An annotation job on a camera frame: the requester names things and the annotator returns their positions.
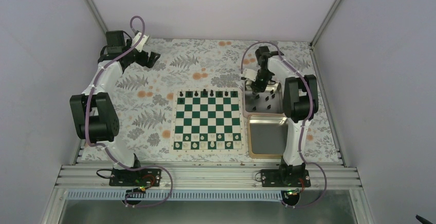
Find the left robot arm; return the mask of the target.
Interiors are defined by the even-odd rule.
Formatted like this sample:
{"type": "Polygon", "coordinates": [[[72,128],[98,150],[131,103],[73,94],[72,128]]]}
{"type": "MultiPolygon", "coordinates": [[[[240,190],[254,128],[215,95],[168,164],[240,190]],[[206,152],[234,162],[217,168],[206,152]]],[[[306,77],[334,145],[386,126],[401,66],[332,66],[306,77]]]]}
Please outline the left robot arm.
{"type": "Polygon", "coordinates": [[[124,170],[122,178],[129,185],[137,185],[143,179],[143,171],[136,155],[125,143],[116,141],[120,123],[110,93],[131,64],[152,68],[160,54],[143,50],[149,40],[144,33],[136,31],[128,39],[126,35],[122,30],[105,34],[106,45],[91,83],[81,94],[71,96],[69,104],[78,137],[91,147],[103,148],[112,159],[113,168],[124,170]]]}

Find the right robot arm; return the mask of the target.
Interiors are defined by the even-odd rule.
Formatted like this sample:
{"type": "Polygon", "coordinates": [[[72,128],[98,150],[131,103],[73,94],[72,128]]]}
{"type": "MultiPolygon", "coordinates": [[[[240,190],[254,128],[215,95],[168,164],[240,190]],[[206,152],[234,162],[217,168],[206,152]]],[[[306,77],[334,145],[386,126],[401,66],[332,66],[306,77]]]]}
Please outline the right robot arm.
{"type": "Polygon", "coordinates": [[[255,95],[265,92],[273,81],[282,87],[282,110],[288,122],[282,163],[286,166],[307,163],[302,152],[307,128],[318,111],[317,79],[313,74],[299,72],[279,50],[270,51],[267,46],[260,46],[255,55],[260,68],[254,73],[251,92],[255,95]]]}

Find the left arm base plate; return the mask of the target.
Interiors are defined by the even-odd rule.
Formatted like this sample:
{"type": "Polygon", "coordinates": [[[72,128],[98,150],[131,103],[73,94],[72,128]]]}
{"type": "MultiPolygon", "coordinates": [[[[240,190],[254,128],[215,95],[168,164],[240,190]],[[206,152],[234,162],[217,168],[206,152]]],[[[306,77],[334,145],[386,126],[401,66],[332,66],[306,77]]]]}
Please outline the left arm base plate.
{"type": "Polygon", "coordinates": [[[109,179],[109,186],[149,187],[159,186],[161,169],[151,168],[139,171],[113,169],[109,179]]]}

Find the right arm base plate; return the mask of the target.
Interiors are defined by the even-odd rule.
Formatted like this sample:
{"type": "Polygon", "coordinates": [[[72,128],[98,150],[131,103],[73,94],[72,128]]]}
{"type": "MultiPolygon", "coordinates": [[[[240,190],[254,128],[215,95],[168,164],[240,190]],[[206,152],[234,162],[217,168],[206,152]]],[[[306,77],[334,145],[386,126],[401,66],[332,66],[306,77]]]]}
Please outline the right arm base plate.
{"type": "Polygon", "coordinates": [[[260,171],[260,175],[264,188],[309,188],[312,185],[308,170],[281,173],[278,169],[264,169],[260,171]]]}

